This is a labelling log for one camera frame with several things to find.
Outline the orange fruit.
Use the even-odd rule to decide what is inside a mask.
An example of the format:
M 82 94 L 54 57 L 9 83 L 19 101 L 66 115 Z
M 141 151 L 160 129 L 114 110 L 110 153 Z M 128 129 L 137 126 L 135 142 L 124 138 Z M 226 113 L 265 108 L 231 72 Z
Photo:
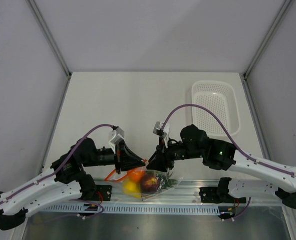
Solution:
M 143 177 L 144 174 L 145 174 L 144 170 L 133 169 L 129 171 L 128 178 L 130 181 L 137 183 L 140 181 L 140 179 Z

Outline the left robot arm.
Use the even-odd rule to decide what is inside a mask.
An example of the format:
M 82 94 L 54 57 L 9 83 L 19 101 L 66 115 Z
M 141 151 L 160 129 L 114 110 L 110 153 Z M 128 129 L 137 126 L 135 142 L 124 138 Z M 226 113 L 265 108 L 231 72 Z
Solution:
M 64 201 L 98 199 L 98 187 L 85 167 L 114 166 L 119 174 L 144 165 L 124 140 L 115 149 L 98 149 L 91 138 L 80 140 L 32 180 L 8 192 L 0 191 L 0 230 L 16 228 L 26 218 Z

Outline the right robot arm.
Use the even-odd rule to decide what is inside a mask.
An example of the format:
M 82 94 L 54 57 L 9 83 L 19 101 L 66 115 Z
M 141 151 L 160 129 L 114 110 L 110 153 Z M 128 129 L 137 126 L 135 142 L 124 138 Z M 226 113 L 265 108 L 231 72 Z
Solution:
M 147 169 L 167 172 L 174 168 L 175 161 L 201 158 L 210 169 L 255 177 L 249 181 L 222 177 L 216 188 L 220 201 L 275 196 L 283 205 L 296 210 L 296 166 L 253 156 L 232 143 L 209 138 L 193 124 L 181 130 L 180 141 L 170 139 L 169 129 L 162 129 L 159 122 L 153 132 L 159 136 L 159 143 Z

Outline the toy pineapple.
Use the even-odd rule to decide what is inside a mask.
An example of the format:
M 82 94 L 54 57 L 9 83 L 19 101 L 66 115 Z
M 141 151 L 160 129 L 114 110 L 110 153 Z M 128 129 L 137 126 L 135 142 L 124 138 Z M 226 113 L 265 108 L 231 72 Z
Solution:
M 178 180 L 175 178 L 172 178 L 173 173 L 160 173 L 158 175 L 158 178 L 160 180 L 160 189 L 170 189 L 175 187 L 178 184 Z

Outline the clear zip top bag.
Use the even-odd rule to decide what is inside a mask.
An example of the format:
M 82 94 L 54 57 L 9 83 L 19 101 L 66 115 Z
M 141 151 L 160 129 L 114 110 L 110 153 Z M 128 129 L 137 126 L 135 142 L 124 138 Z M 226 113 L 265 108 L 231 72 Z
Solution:
M 123 194 L 143 201 L 174 189 L 182 180 L 183 177 L 173 170 L 149 170 L 145 165 L 125 173 L 113 170 L 104 178 L 104 181 L 116 184 Z

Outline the dark red apple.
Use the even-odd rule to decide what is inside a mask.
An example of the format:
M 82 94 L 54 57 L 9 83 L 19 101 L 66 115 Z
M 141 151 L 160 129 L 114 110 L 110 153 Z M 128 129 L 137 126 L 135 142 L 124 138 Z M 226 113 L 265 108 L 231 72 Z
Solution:
M 160 187 L 160 180 L 154 174 L 146 174 L 140 179 L 142 193 L 155 193 Z

